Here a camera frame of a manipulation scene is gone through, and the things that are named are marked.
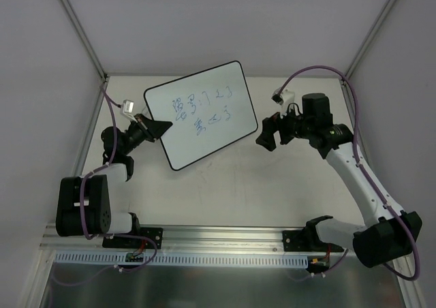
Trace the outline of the white whiteboard with black rim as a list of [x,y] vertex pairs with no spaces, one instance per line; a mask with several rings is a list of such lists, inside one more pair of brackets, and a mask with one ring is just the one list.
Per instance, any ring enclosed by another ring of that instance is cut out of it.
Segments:
[[155,121],[172,126],[161,137],[170,168],[179,171],[258,129],[243,67],[231,61],[144,91]]

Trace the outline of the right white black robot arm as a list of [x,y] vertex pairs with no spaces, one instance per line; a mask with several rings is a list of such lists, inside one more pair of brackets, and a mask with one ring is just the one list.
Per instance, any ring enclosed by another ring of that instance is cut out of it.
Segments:
[[386,264],[397,258],[417,253],[416,240],[422,220],[416,212],[406,212],[376,178],[354,135],[345,124],[335,124],[330,102],[323,93],[303,95],[302,106],[294,102],[292,91],[277,91],[272,100],[279,112],[262,121],[257,144],[268,151],[293,139],[307,140],[339,175],[362,215],[363,225],[339,221],[332,216],[309,220],[293,236],[310,250],[320,251],[328,244],[351,249],[367,268]]

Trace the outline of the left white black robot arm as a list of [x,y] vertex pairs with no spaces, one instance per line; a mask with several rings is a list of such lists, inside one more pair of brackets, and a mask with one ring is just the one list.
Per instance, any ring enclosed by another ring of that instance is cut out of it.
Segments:
[[101,133],[103,165],[84,176],[61,179],[55,228],[66,236],[118,234],[126,247],[135,247],[142,239],[137,215],[115,210],[119,186],[134,173],[134,160],[129,155],[144,141],[159,140],[171,127],[171,121],[154,121],[136,114],[122,132],[107,127]]

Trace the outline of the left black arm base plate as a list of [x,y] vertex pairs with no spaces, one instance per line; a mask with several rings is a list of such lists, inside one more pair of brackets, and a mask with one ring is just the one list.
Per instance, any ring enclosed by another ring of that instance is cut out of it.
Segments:
[[102,247],[106,249],[161,249],[163,228],[139,227],[127,234],[115,234],[104,237]]

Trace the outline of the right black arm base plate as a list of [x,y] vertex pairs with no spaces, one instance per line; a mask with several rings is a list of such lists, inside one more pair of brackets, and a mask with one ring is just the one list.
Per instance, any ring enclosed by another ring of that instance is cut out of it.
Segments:
[[328,244],[323,243],[315,231],[284,230],[282,232],[284,252],[326,252]]

